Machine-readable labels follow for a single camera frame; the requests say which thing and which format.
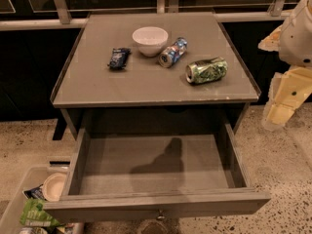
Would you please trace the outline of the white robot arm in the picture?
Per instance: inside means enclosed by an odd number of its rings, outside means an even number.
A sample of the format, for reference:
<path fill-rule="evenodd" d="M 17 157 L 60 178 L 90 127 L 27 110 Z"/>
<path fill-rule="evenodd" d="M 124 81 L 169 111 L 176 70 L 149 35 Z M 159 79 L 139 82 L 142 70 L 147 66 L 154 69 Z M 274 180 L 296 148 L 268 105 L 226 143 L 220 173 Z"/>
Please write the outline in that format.
<path fill-rule="evenodd" d="M 300 0 L 258 47 L 277 52 L 290 66 L 285 73 L 274 74 L 263 110 L 263 128 L 277 131 L 312 94 L 312 0 Z"/>

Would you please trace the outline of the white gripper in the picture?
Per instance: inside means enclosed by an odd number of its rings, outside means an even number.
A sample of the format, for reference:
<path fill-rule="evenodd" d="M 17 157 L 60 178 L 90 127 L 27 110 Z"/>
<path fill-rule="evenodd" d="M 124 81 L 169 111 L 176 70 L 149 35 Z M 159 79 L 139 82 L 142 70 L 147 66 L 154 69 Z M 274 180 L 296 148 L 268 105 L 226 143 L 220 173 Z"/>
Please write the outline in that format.
<path fill-rule="evenodd" d="M 291 65 L 284 74 L 276 72 L 271 80 L 261 124 L 273 132 L 283 128 L 312 94 L 312 68 L 300 67 L 312 65 L 310 4 L 298 4 L 283 25 L 275 28 L 257 47 L 267 52 L 279 51 L 280 59 Z"/>

